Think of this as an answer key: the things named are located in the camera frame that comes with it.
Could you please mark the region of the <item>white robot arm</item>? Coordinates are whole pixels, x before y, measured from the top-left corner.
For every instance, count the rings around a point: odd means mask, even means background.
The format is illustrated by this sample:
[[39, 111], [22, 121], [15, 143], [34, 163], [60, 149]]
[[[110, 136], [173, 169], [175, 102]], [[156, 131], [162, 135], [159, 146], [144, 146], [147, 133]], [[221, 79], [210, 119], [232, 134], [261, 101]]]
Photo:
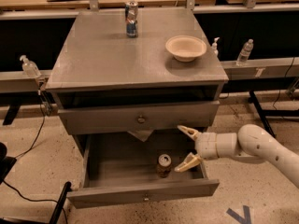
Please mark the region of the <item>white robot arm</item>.
[[299, 188], [299, 155], [257, 125], [244, 125], [237, 133], [201, 133], [183, 125], [178, 129], [194, 141], [196, 153], [189, 153], [175, 168], [176, 172], [185, 172], [203, 160], [219, 158], [247, 163], [268, 161]]

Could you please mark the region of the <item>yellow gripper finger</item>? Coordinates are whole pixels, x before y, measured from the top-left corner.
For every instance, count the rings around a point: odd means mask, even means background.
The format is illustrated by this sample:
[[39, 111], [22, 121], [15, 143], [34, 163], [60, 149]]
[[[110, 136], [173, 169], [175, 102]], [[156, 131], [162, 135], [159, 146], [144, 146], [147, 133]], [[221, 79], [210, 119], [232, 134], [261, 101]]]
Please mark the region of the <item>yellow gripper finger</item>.
[[184, 161], [175, 167], [175, 171], [178, 173], [185, 172], [191, 168], [199, 165], [202, 162], [202, 158], [198, 154], [193, 154], [190, 152]]
[[201, 135], [201, 133], [194, 128], [186, 127], [183, 125], [179, 125], [178, 129], [189, 136], [193, 141], [195, 141]]

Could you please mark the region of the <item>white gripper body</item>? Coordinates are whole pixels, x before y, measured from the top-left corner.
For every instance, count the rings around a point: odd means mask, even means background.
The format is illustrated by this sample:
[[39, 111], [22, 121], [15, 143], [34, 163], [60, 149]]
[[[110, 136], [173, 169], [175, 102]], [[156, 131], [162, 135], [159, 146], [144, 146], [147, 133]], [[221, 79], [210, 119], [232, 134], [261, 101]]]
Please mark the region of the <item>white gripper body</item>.
[[215, 133], [200, 133], [195, 141], [195, 150], [203, 159], [217, 159], [217, 135]]

